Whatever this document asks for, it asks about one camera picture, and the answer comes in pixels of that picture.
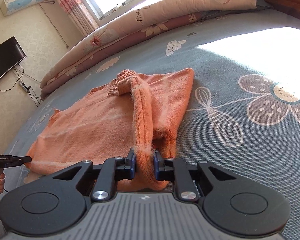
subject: power strip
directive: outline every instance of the power strip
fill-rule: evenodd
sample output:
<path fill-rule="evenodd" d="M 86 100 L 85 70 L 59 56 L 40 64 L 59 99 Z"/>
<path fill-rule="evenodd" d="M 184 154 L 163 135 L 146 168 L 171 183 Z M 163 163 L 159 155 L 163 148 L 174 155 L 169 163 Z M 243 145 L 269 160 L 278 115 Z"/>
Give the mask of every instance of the power strip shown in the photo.
<path fill-rule="evenodd" d="M 21 81 L 19 81 L 19 85 L 20 85 L 20 87 L 23 88 L 24 91 L 26 91 L 27 93 L 29 93 L 30 87 L 27 88 L 27 86 L 23 82 L 21 82 Z"/>

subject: striped curtain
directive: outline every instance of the striped curtain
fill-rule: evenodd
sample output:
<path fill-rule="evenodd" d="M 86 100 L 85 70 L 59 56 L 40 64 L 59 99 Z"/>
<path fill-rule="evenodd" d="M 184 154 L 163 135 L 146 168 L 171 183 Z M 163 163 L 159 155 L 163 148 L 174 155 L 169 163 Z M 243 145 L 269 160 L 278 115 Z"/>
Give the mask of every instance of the striped curtain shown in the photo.
<path fill-rule="evenodd" d="M 85 37 L 99 28 L 81 0 L 57 0 L 57 2 Z"/>

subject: gray ribbed plate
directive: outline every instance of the gray ribbed plate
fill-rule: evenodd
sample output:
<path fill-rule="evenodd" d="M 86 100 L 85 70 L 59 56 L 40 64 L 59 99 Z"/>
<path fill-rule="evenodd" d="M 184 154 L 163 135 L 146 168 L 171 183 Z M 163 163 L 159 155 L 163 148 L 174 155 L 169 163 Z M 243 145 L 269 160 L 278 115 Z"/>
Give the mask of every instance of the gray ribbed plate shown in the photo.
<path fill-rule="evenodd" d="M 4 240 L 34 237 L 9 233 Z M 92 205 L 80 223 L 40 240 L 240 240 L 211 226 L 199 208 L 177 201 L 172 193 L 118 193 L 116 198 Z M 262 240 L 284 240 L 280 235 Z"/>

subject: white logo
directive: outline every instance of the white logo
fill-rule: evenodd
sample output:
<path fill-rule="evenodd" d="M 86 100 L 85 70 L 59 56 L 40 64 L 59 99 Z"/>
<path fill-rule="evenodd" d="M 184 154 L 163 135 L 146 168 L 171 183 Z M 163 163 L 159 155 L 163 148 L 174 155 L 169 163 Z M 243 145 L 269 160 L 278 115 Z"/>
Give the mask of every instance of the white logo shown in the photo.
<path fill-rule="evenodd" d="M 142 200 L 147 200 L 148 198 L 150 198 L 148 195 L 144 195 L 142 197 L 140 197 Z"/>

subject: patterned wallpaper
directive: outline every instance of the patterned wallpaper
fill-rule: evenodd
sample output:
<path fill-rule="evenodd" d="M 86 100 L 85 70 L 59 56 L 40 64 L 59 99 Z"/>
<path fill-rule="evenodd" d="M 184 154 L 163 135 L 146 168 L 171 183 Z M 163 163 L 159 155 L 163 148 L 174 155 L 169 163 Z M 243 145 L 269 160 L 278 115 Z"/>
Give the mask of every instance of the patterned wallpaper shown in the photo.
<path fill-rule="evenodd" d="M 15 36 L 27 57 L 21 62 L 25 73 L 41 81 L 47 71 L 67 52 L 66 46 L 50 24 L 39 5 L 4 17 L 0 11 L 0 44 Z M 6 90 L 17 80 L 10 71 L 0 80 L 0 89 Z M 39 84 L 24 76 L 40 96 Z M 0 92 L 0 154 L 12 141 L 22 124 L 35 111 L 36 105 L 18 85 L 13 90 Z"/>

